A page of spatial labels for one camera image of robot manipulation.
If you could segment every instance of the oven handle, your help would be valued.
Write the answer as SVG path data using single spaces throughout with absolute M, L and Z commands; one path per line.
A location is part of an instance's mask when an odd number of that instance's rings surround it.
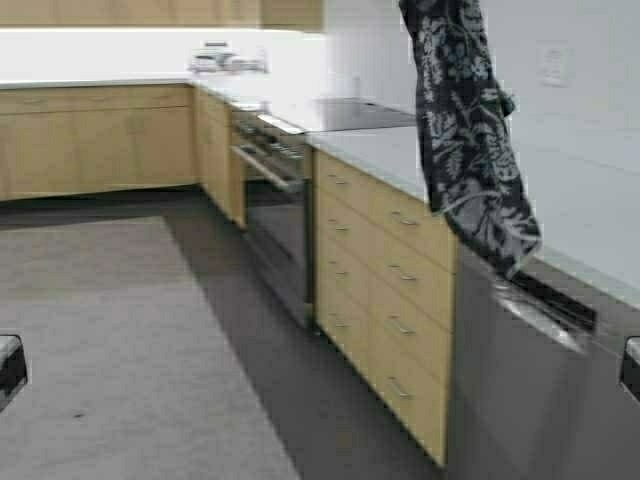
M 282 190 L 285 193 L 296 193 L 302 190 L 302 188 L 304 187 L 304 181 L 287 182 L 286 180 L 283 180 L 279 175 L 269 170 L 269 168 L 266 167 L 262 162 L 249 155 L 245 151 L 245 148 L 253 147 L 250 145 L 233 146 L 231 147 L 231 151 L 233 151 L 233 153 L 238 155 L 242 160 L 244 160 L 246 163 L 259 171 L 262 175 L 264 175 L 264 177 L 279 190 Z

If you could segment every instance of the oven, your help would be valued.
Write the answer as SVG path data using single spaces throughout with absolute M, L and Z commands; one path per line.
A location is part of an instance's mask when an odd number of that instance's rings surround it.
M 303 326 L 313 323 L 312 151 L 304 132 L 266 114 L 232 113 L 245 168 L 245 239 L 265 283 Z

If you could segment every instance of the wooden upper cabinet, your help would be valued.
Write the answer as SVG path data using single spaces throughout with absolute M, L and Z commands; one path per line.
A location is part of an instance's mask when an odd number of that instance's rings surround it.
M 231 27 L 259 27 L 261 0 L 220 0 L 224 24 Z
M 115 0 L 120 25 L 172 25 L 175 23 L 171 0 Z
M 221 25 L 223 0 L 172 0 L 178 25 Z
M 56 0 L 0 0 L 0 25 L 54 25 Z
M 262 27 L 321 31 L 323 0 L 262 0 Z
M 60 25 L 115 25 L 115 0 L 59 0 Z

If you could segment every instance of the patterned towel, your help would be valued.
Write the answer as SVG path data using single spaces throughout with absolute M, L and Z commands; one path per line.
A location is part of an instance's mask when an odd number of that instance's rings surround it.
M 541 246 L 505 118 L 479 0 L 399 0 L 418 70 L 422 169 L 434 214 L 505 277 Z

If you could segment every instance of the cabinet drawer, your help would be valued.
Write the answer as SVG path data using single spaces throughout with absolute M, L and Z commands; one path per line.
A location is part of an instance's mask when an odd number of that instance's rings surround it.
M 369 195 L 374 180 L 353 167 L 323 152 L 316 152 L 316 182 L 354 210 L 366 215 Z
M 334 283 L 324 280 L 318 283 L 317 321 L 354 366 L 368 377 L 368 312 L 349 300 Z
M 384 282 L 371 279 L 371 312 L 398 347 L 443 386 L 449 381 L 451 334 Z
M 184 85 L 139 86 L 128 89 L 132 108 L 186 107 L 191 105 L 190 87 Z
M 376 230 L 371 255 L 375 272 L 446 328 L 453 310 L 454 275 L 382 229 Z
M 70 110 L 71 101 L 65 88 L 0 91 L 0 114 Z
M 369 216 L 399 240 L 428 256 L 446 270 L 455 269 L 455 236 L 442 217 L 433 217 L 428 206 L 395 188 L 375 182 Z
M 331 195 L 316 190 L 317 225 L 342 248 L 367 261 L 372 225 L 360 214 L 344 206 Z
M 369 355 L 373 388 L 440 465 L 444 464 L 447 390 L 374 326 Z
M 130 87 L 70 88 L 74 110 L 114 110 L 130 107 Z
M 320 282 L 340 289 L 360 305 L 369 304 L 369 270 L 323 232 L 317 234 Z

